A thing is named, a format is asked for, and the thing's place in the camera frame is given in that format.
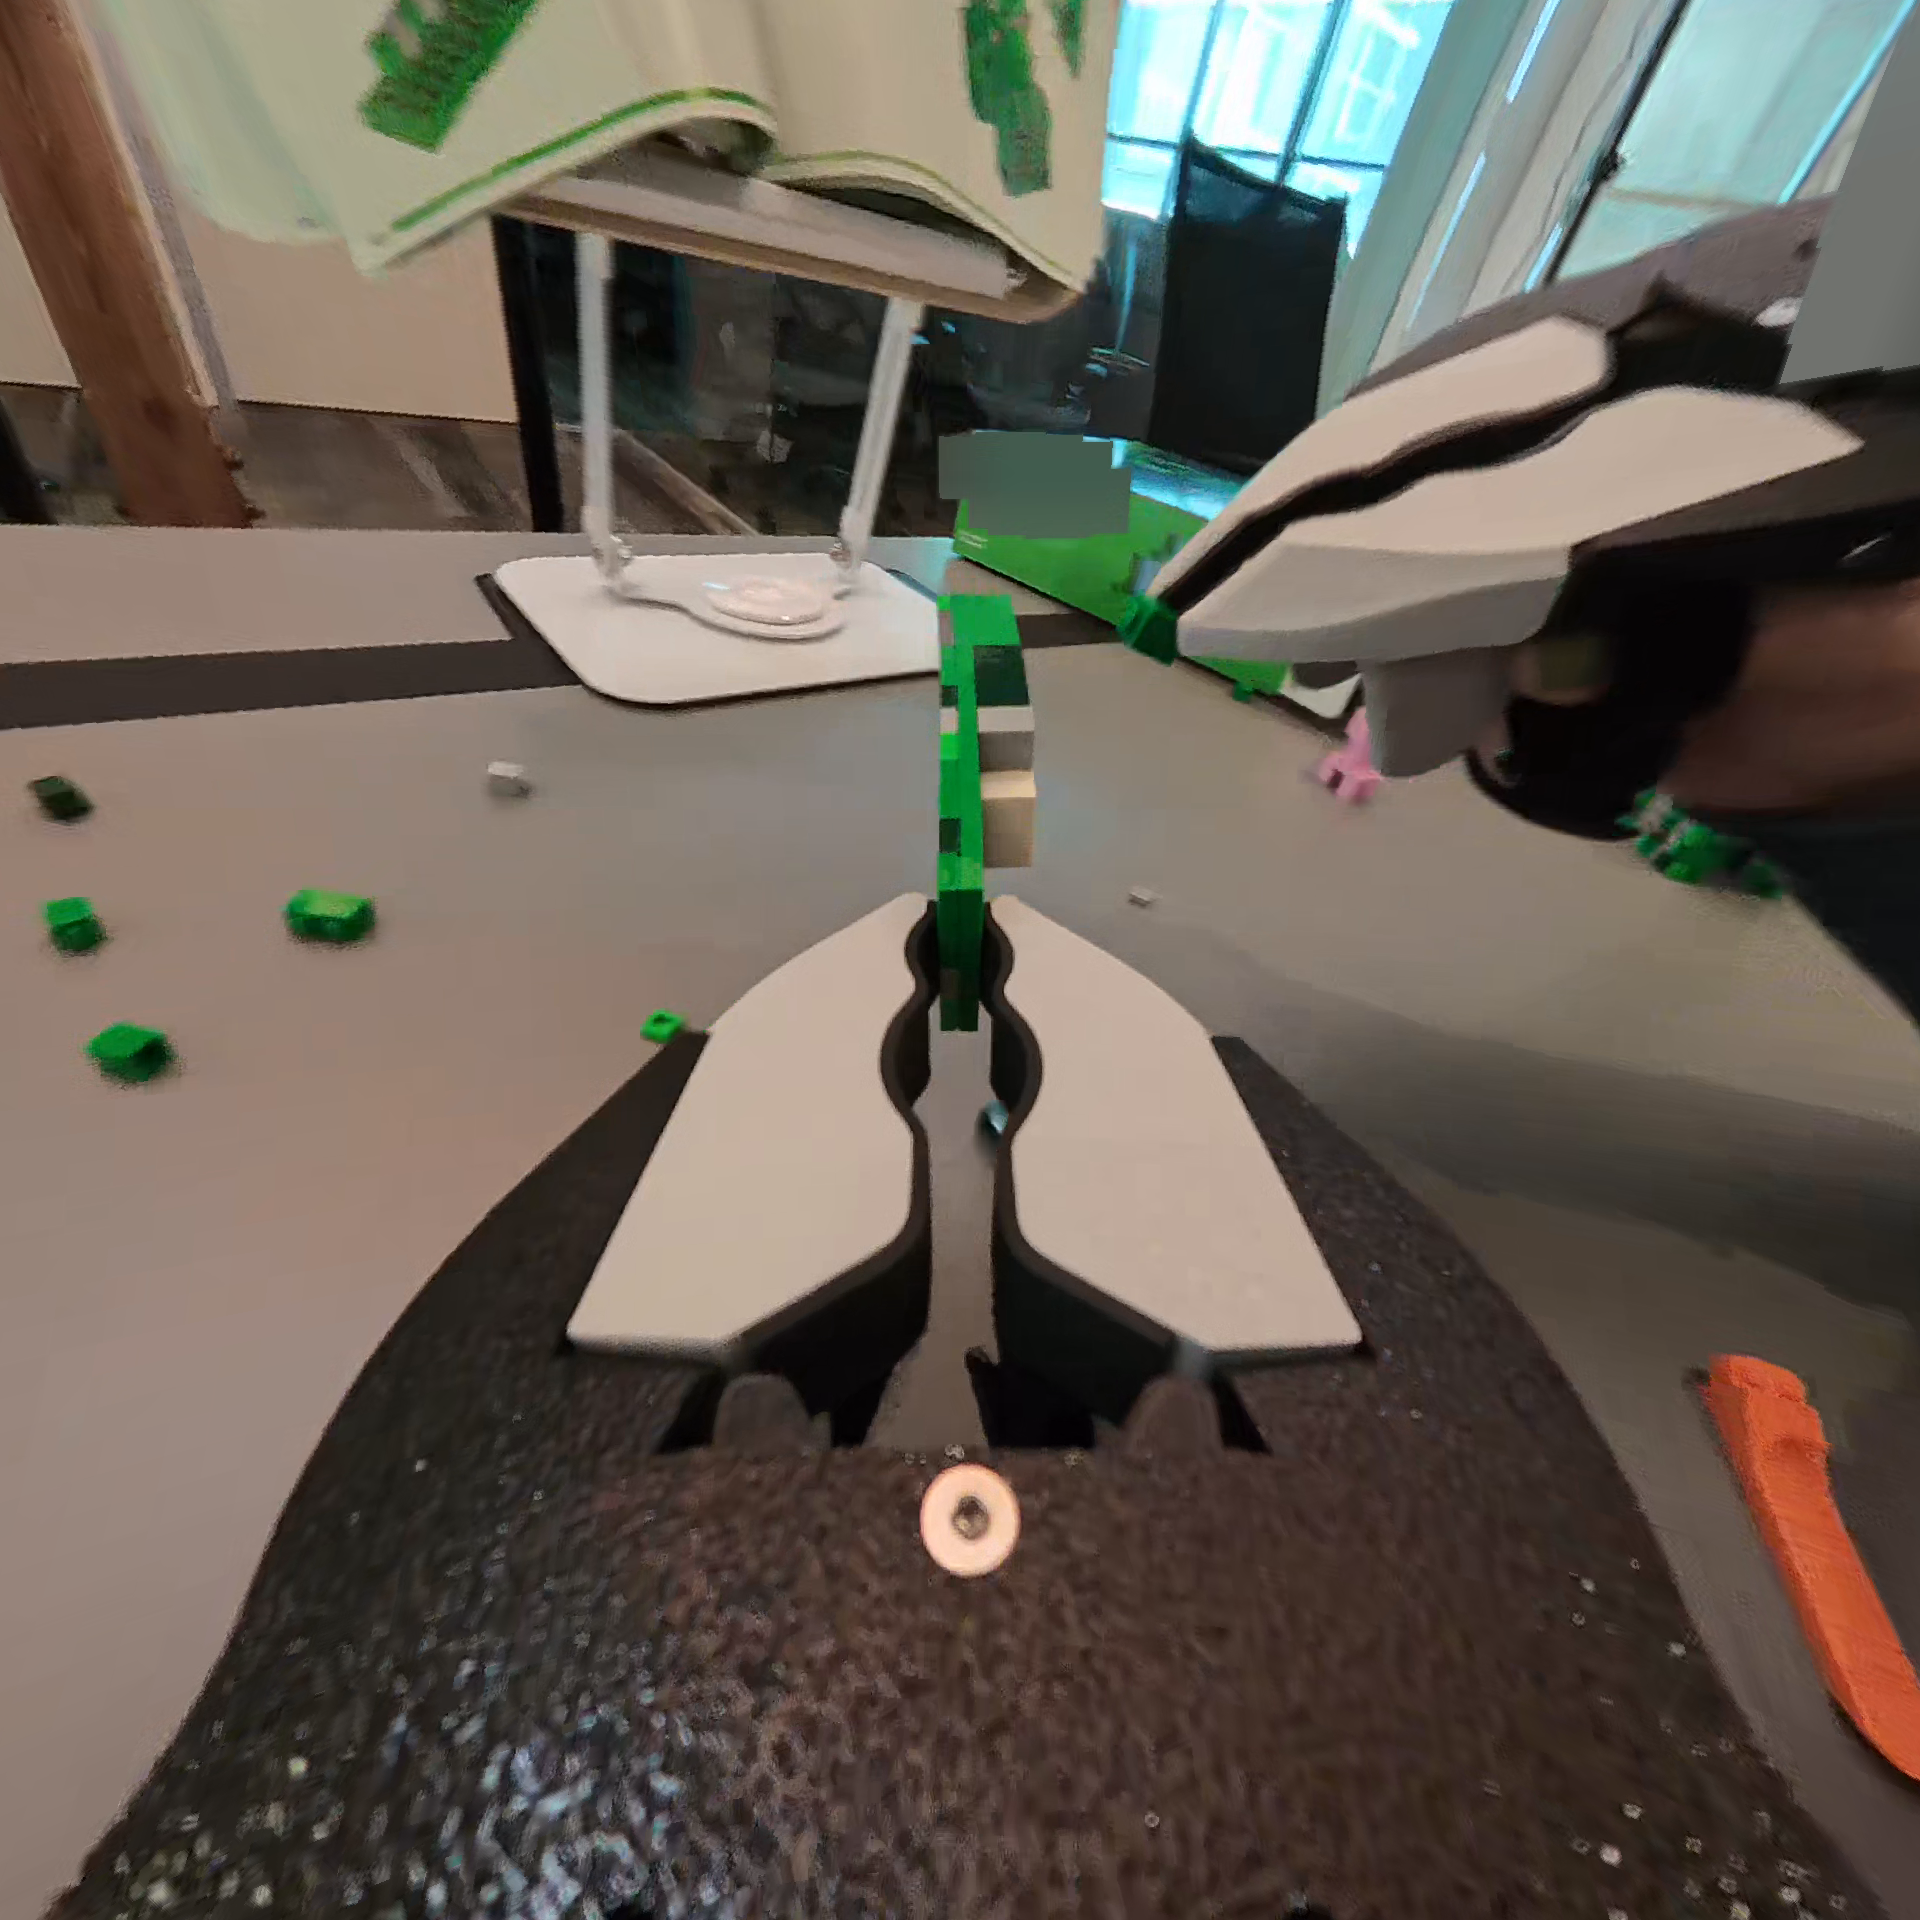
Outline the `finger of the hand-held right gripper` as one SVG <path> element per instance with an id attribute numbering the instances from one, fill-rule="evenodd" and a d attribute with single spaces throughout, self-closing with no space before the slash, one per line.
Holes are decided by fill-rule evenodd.
<path id="1" fill-rule="evenodd" d="M 1349 396 L 1247 478 L 1148 596 L 1191 609 L 1291 523 L 1527 449 L 1590 407 L 1614 362 L 1601 330 L 1556 316 Z"/>
<path id="2" fill-rule="evenodd" d="M 1531 634 L 1587 543 L 1823 473 L 1861 435 L 1802 404 L 1655 389 L 1544 448 L 1411 483 L 1371 507 L 1265 535 L 1178 614 L 1186 657 L 1414 659 L 1468 642 L 1468 617 Z"/>

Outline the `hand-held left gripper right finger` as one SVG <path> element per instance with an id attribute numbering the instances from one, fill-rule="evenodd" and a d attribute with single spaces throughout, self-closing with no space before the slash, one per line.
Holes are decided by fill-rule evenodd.
<path id="1" fill-rule="evenodd" d="M 1120 1427 L 1157 1380 L 1361 1356 L 1212 1032 L 1013 898 L 988 911 L 988 960 L 997 1359 Z"/>

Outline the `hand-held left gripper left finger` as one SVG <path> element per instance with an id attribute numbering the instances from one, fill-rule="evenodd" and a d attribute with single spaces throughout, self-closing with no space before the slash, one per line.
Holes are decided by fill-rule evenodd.
<path id="1" fill-rule="evenodd" d="M 692 1054 L 567 1347 L 778 1377 L 806 1415 L 865 1423 L 931 1296 L 916 1100 L 935 995 L 923 898 L 740 995 Z"/>

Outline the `green and white brick assembly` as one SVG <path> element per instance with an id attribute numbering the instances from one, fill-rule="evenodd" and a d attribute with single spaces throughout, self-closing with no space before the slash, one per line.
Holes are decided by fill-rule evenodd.
<path id="1" fill-rule="evenodd" d="M 982 1006 L 988 878 L 1034 855 L 1039 725 L 1009 597 L 941 597 L 936 642 L 936 1016 L 954 1032 Z"/>

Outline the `grey desk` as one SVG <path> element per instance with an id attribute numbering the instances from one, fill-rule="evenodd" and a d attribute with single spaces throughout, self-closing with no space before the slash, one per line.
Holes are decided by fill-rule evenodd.
<path id="1" fill-rule="evenodd" d="M 533 552 L 6 528 L 3 665 L 499 639 Z M 931 887 L 929 683 L 3 735 L 6 1917 L 1917 1915 L 1691 1383 L 1797 1372 L 1917 1574 L 1908 1022 L 1460 776 L 1340 810 L 1191 673 L 1028 683 L 1012 892 L 1212 1032 L 1362 1352 L 1237 1380 L 1253 1448 L 991 1449 L 978 1581 L 984 1035 L 868 1442 L 672 1448 L 697 1377 L 565 1341 L 713 1022 Z"/>

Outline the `person's right hand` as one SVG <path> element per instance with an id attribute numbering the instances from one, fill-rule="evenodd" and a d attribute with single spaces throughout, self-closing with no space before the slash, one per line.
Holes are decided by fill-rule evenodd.
<path id="1" fill-rule="evenodd" d="M 1663 791 L 1691 813 L 1867 813 L 1917 803 L 1917 586 L 1781 591 Z"/>

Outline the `black chair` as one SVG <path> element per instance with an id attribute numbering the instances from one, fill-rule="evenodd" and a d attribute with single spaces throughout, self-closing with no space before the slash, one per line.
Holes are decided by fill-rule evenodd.
<path id="1" fill-rule="evenodd" d="M 1314 423 L 1346 205 L 1195 140 L 1175 180 L 1144 438 L 1252 478 Z"/>

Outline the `window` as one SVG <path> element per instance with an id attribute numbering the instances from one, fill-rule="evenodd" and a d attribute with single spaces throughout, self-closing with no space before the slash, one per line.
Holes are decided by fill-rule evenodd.
<path id="1" fill-rule="evenodd" d="M 1104 205 L 1164 213 L 1197 143 L 1362 219 L 1450 18 L 1453 3 L 1123 3 Z"/>

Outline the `green brick pile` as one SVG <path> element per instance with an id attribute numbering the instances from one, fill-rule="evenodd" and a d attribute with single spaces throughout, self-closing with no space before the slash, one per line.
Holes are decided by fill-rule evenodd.
<path id="1" fill-rule="evenodd" d="M 1786 898 L 1783 875 L 1752 840 L 1695 819 L 1658 791 L 1641 791 L 1617 828 L 1636 859 L 1669 881 L 1749 901 Z"/>

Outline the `white book stand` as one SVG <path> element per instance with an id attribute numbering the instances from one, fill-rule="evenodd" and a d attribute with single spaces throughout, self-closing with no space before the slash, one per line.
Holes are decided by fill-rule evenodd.
<path id="1" fill-rule="evenodd" d="M 577 383 L 581 535 L 590 557 L 497 571 L 561 665 L 620 704 L 688 707 L 889 683 L 936 670 L 931 603 L 868 563 L 873 517 L 895 445 L 910 349 L 929 309 L 1039 322 L 1086 291 L 1099 253 L 1099 131 L 1056 157 L 1052 188 L 984 205 L 957 188 L 907 188 L 892 164 L 831 160 L 806 183 L 901 195 L 957 228 L 876 213 L 789 183 L 633 149 L 546 183 L 527 213 L 577 235 Z M 615 532 L 613 242 L 885 297 L 860 389 L 851 483 L 829 552 L 765 546 L 635 557 Z"/>

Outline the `black tape strip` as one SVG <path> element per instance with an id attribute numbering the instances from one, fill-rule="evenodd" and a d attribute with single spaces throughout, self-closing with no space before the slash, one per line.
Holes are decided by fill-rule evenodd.
<path id="1" fill-rule="evenodd" d="M 130 725 L 479 692 L 577 688 L 542 639 L 355 645 L 259 654 L 3 665 L 3 730 Z"/>

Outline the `orange brick separator tool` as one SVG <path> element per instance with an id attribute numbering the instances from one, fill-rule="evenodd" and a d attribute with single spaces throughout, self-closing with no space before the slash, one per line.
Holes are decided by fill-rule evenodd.
<path id="1" fill-rule="evenodd" d="M 1917 1670 L 1840 1517 L 1830 1438 L 1808 1387 L 1763 1359 L 1716 1356 L 1697 1390 L 1825 1699 L 1914 1787 Z"/>

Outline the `green printed instruction booklet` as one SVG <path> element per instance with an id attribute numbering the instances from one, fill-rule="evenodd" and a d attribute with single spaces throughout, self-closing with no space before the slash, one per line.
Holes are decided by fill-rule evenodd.
<path id="1" fill-rule="evenodd" d="M 497 213 L 1044 319 L 1114 3 L 104 3 L 212 225 L 380 272 Z"/>

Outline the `green brick base plate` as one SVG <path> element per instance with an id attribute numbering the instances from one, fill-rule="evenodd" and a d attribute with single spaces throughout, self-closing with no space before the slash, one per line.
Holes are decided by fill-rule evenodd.
<path id="1" fill-rule="evenodd" d="M 1002 581 L 1033 590 L 1071 614 L 1105 627 L 1123 621 L 1133 597 L 1157 568 L 1203 528 L 1203 515 L 1148 495 L 1130 498 L 1126 528 L 1118 535 L 1028 538 L 988 535 L 972 528 L 969 507 L 957 503 L 951 552 Z"/>

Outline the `wooden post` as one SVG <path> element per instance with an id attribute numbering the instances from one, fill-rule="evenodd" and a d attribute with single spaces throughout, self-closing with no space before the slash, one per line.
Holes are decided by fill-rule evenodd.
<path id="1" fill-rule="evenodd" d="M 3 6 L 3 198 L 126 517 L 250 528 L 71 3 Z"/>

